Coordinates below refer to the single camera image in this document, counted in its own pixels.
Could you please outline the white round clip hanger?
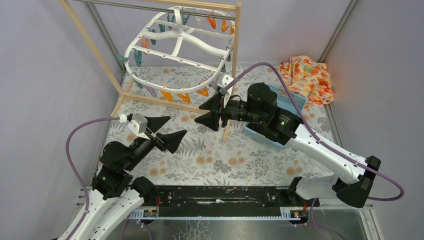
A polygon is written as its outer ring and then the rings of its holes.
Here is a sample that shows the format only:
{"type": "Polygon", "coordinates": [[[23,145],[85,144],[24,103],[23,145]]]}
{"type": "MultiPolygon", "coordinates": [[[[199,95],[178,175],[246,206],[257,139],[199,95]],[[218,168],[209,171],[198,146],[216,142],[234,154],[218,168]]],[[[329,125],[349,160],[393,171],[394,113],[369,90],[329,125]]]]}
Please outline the white round clip hanger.
{"type": "Polygon", "coordinates": [[[236,19],[225,11],[200,7],[172,6],[157,13],[128,45],[119,60],[140,88],[152,95],[187,96],[205,93],[227,71],[233,60],[236,19]],[[200,80],[160,83],[137,73],[143,57],[157,57],[179,65],[207,71],[200,80]]]}

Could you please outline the wooden drying rack frame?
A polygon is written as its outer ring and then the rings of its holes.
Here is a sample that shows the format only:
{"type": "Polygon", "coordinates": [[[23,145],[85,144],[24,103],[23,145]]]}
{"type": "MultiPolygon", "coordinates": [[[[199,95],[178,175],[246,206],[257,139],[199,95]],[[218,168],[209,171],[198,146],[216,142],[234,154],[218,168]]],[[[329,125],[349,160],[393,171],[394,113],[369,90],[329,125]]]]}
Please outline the wooden drying rack frame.
{"type": "MultiPolygon", "coordinates": [[[[173,108],[173,109],[192,112],[192,113],[200,112],[200,109],[195,104],[194,99],[200,98],[200,97],[206,97],[208,94],[210,94],[212,92],[213,83],[215,83],[218,79],[212,82],[212,84],[208,87],[208,90],[205,93],[190,92],[187,96],[180,96],[177,94],[164,95],[158,91],[156,92],[155,95],[152,95],[150,91],[148,91],[145,88],[139,87],[135,83],[132,76],[127,72],[126,67],[119,59],[119,57],[125,53],[129,44],[132,42],[132,40],[135,39],[135,37],[142,30],[142,28],[145,27],[146,24],[159,12],[83,2],[83,5],[87,8],[95,24],[97,25],[97,28],[99,29],[101,35],[105,39],[107,46],[110,48],[112,54],[114,55],[117,65],[121,69],[121,77],[117,77],[113,73],[112,68],[107,63],[100,48],[97,46],[97,44],[95,43],[95,41],[89,34],[89,31],[83,24],[82,20],[80,19],[80,17],[78,16],[74,8],[72,7],[71,2],[69,0],[62,0],[60,1],[60,5],[64,9],[65,13],[69,16],[70,20],[72,21],[72,23],[74,24],[78,32],[81,34],[89,50],[93,53],[96,62],[99,64],[103,72],[106,74],[107,78],[109,79],[110,83],[113,85],[118,95],[117,102],[115,103],[111,111],[111,116],[115,117],[118,115],[118,112],[124,100],[138,101],[142,103],[168,107],[168,108],[173,108]],[[115,44],[112,42],[112,37],[110,33],[108,32],[104,22],[101,19],[101,16],[98,12],[98,7],[111,7],[111,8],[124,9],[126,13],[135,12],[136,13],[135,18],[137,20],[141,20],[141,27],[136,31],[136,33],[133,34],[133,37],[131,38],[130,42],[123,50],[118,50],[115,44]],[[147,14],[147,17],[141,18],[141,14],[147,14]]],[[[239,41],[240,41],[239,26],[241,23],[241,10],[242,10],[242,4],[240,2],[238,2],[235,5],[231,5],[231,4],[194,1],[194,0],[144,0],[140,6],[164,8],[164,9],[168,9],[174,6],[204,8],[204,9],[224,11],[230,14],[232,17],[235,17],[236,18],[235,43],[234,43],[233,52],[231,55],[233,59],[232,61],[227,63],[226,72],[224,74],[230,74],[232,77],[236,75],[236,69],[237,69],[237,63],[238,63],[239,41]]],[[[161,60],[158,57],[153,57],[153,56],[143,57],[142,65],[141,65],[141,67],[172,67],[172,66],[189,67],[188,65],[172,63],[167,60],[161,60]]]]}

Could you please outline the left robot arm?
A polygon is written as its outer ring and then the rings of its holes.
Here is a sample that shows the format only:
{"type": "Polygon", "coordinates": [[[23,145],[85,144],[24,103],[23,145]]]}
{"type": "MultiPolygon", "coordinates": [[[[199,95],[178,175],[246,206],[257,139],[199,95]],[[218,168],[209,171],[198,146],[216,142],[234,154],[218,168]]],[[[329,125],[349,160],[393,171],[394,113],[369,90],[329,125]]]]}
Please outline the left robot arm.
{"type": "Polygon", "coordinates": [[[152,150],[175,153],[187,130],[162,134],[159,130],[170,120],[170,116],[148,117],[142,114],[120,114],[85,122],[71,131],[65,143],[67,160],[81,184],[85,203],[61,240],[104,240],[135,209],[155,204],[160,197],[157,187],[145,176],[134,178],[132,171],[152,150]],[[88,187],[79,175],[70,155],[70,141],[81,128],[93,123],[119,121],[126,123],[135,134],[135,140],[126,146],[111,141],[103,148],[99,159],[100,171],[88,187]]]}

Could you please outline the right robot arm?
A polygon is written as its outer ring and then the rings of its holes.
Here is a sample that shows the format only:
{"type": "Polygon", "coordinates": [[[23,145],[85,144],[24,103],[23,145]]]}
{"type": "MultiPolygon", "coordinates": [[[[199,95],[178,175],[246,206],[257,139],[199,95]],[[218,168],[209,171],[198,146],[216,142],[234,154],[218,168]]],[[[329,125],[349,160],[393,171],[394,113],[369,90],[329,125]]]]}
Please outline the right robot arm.
{"type": "Polygon", "coordinates": [[[277,99],[277,93],[263,82],[248,87],[246,101],[225,97],[217,91],[199,107],[207,113],[194,121],[213,131],[225,127],[228,120],[249,123],[266,139],[298,150],[333,172],[329,177],[294,178],[286,193],[291,205],[299,206],[315,198],[337,198],[351,207],[362,208],[381,160],[355,155],[309,131],[298,115],[278,107],[277,99]]]}

